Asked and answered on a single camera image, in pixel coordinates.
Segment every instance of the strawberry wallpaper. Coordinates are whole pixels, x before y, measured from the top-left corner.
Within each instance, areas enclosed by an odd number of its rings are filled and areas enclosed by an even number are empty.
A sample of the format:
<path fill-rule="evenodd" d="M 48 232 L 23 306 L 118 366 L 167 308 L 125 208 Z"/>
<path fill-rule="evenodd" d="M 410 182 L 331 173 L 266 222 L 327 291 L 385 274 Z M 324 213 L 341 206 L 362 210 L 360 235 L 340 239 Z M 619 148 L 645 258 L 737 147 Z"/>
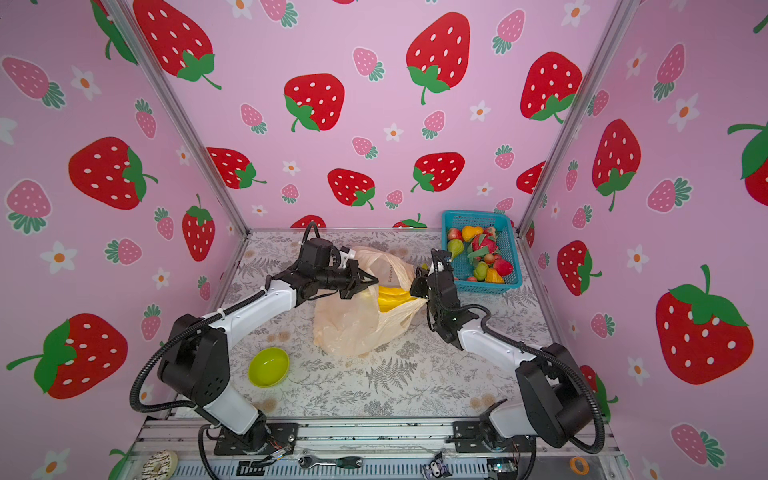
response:
<path fill-rule="evenodd" d="M 251 227 L 439 227 L 520 220 L 615 1 L 132 5 Z"/>
<path fill-rule="evenodd" d="M 641 2 L 528 229 L 632 478 L 764 471 L 766 14 Z"/>
<path fill-rule="evenodd" d="M 101 3 L 6 6 L 3 477 L 113 478 L 134 377 L 239 239 Z M 152 375 L 142 399 L 169 395 Z"/>

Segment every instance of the orange ring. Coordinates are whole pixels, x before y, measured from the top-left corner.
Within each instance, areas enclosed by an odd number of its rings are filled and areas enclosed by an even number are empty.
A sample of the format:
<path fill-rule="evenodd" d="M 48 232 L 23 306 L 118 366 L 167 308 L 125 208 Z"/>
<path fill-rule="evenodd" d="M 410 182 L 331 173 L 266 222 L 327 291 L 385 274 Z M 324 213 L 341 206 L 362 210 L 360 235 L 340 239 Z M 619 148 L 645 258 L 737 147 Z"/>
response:
<path fill-rule="evenodd" d="M 581 469 L 579 469 L 579 467 L 576 466 L 576 462 L 581 463 Z M 589 473 L 589 464 L 582 457 L 574 457 L 574 458 L 571 458 L 571 470 L 576 475 L 586 475 L 587 473 Z"/>

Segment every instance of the fern pattern tablecloth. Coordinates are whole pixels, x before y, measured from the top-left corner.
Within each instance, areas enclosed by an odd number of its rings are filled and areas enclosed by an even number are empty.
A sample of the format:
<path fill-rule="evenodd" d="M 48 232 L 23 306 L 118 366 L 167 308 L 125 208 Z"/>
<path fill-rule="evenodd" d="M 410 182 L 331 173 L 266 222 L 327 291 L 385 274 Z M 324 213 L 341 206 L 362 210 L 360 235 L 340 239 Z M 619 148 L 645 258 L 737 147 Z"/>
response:
<path fill-rule="evenodd" d="M 288 267 L 299 253 L 302 233 L 255 232 L 225 306 L 255 293 L 268 273 Z M 440 232 L 432 230 L 328 230 L 322 235 L 337 246 L 365 245 L 415 265 L 429 262 L 430 249 L 440 244 Z M 501 296 L 460 293 L 460 298 L 486 305 L 493 312 L 491 326 L 508 336 L 549 345 L 549 330 L 520 264 L 520 289 Z M 425 309 L 392 342 L 360 356 L 336 357 L 313 344 L 314 308 L 305 303 L 273 318 L 230 353 L 235 388 L 269 416 L 474 416 L 499 399 L 520 398 L 514 374 L 444 343 L 427 327 Z M 259 389 L 247 378 L 248 366 L 270 346 L 288 352 L 290 371 L 278 386 Z"/>

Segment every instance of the green bowl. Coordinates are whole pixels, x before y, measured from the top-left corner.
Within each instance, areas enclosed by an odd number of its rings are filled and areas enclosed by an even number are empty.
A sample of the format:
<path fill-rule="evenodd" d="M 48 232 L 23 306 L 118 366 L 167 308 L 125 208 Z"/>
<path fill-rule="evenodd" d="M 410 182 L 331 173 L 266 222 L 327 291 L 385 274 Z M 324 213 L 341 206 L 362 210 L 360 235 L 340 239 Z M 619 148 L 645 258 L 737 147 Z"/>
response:
<path fill-rule="evenodd" d="M 271 347 L 256 355 L 248 367 L 248 379 L 260 389 L 282 382 L 288 375 L 290 361 L 283 349 Z"/>

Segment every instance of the plastic bag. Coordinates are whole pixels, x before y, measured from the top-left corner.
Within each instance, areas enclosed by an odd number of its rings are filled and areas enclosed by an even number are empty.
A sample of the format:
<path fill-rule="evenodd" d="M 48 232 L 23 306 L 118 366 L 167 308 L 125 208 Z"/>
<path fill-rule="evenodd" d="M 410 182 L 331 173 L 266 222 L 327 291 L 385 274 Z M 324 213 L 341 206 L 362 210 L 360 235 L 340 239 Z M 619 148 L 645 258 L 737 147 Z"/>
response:
<path fill-rule="evenodd" d="M 336 356 L 360 355 L 391 341 L 408 329 L 411 319 L 427 303 L 426 299 L 408 294 L 415 278 L 413 265 L 373 248 L 353 249 L 359 267 L 378 278 L 379 284 L 351 300 L 332 295 L 316 301 L 315 345 Z M 381 299 L 380 287 L 386 292 Z M 395 289 L 405 292 L 398 294 Z"/>

